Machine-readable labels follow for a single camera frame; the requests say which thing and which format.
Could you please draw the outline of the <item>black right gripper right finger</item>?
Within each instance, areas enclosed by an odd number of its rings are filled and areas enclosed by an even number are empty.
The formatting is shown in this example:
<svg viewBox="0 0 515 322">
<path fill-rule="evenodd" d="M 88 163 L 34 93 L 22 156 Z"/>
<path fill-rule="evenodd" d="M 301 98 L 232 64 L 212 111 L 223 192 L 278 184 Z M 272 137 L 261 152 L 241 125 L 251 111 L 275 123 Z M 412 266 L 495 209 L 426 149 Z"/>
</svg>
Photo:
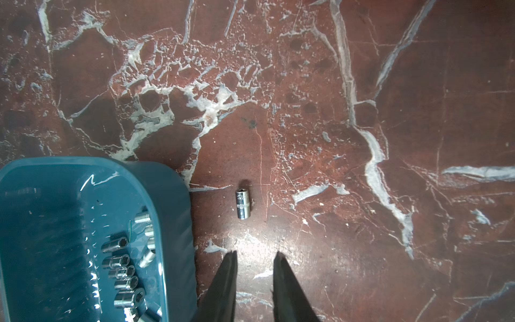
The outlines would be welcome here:
<svg viewBox="0 0 515 322">
<path fill-rule="evenodd" d="M 319 321 L 286 256 L 277 252 L 273 269 L 275 321 Z"/>
</svg>

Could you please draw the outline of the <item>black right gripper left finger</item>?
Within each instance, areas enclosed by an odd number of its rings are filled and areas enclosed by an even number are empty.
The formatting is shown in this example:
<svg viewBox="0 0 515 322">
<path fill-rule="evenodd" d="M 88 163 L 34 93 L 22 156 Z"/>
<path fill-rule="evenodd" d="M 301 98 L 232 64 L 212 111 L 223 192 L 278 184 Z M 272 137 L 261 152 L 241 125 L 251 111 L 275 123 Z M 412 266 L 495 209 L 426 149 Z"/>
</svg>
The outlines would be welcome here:
<svg viewBox="0 0 515 322">
<path fill-rule="evenodd" d="M 191 321 L 234 321 L 237 268 L 237 252 L 228 252 Z"/>
</svg>

